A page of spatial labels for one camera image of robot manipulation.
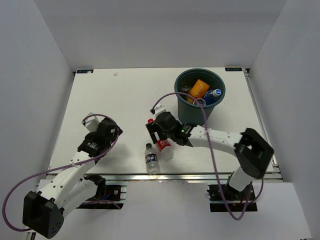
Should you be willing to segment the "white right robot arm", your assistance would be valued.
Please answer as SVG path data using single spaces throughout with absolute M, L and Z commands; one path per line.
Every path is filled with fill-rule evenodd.
M 236 200 L 255 179 L 264 177 L 274 155 L 274 149 L 253 128 L 244 132 L 225 132 L 205 129 L 194 123 L 180 123 L 173 115 L 164 111 L 155 120 L 146 124 L 154 143 L 171 139 L 180 146 L 212 148 L 237 158 L 238 169 L 226 184 L 226 195 Z

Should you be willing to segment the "orange juice bottle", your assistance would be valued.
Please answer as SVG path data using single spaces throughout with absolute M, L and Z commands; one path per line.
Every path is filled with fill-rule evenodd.
M 193 104 L 193 103 L 194 103 L 194 100 L 188 97 L 188 98 L 187 98 L 187 102 L 190 103 L 190 104 Z
M 199 99 L 202 98 L 209 89 L 210 86 L 207 83 L 198 79 L 188 94 L 195 99 Z

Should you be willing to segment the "red label water bottle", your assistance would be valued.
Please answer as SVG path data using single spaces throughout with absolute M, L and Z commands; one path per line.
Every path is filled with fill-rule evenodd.
M 165 138 L 164 132 L 158 126 L 158 124 L 150 118 L 147 121 L 146 128 L 149 132 L 152 142 L 159 150 L 160 156 L 169 161 L 174 157 L 174 150 L 167 138 Z

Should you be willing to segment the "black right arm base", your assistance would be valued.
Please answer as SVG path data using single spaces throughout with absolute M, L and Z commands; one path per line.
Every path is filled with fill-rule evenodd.
M 255 191 L 252 186 L 247 185 L 243 191 L 233 191 L 231 188 L 221 185 L 226 203 L 232 212 L 240 213 L 247 201 L 246 212 L 257 212 L 258 207 L 254 202 L 256 199 Z M 209 184 L 207 186 L 207 194 L 209 198 L 209 207 L 211 213 L 226 213 L 228 210 L 224 205 L 221 191 L 218 184 Z

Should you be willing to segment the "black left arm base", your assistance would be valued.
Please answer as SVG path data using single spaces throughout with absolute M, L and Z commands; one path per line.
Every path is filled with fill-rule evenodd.
M 108 180 L 97 174 L 89 174 L 81 182 L 93 183 L 95 195 L 84 201 L 78 209 L 121 210 L 127 195 L 128 182 Z

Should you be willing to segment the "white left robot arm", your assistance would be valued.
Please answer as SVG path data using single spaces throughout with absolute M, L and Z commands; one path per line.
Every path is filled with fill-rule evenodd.
M 82 124 L 89 133 L 70 160 L 70 167 L 61 170 L 39 191 L 30 191 L 23 201 L 22 222 L 47 239 L 61 229 L 65 218 L 82 203 L 101 201 L 106 180 L 97 174 L 86 173 L 105 156 L 122 134 L 121 128 L 108 117 L 98 120 L 91 115 Z

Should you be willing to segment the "tall blue label water bottle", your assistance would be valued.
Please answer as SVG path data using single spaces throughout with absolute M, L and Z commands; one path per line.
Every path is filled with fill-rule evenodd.
M 222 91 L 219 88 L 208 90 L 203 96 L 205 105 L 207 106 L 217 102 L 221 94 L 222 94 Z

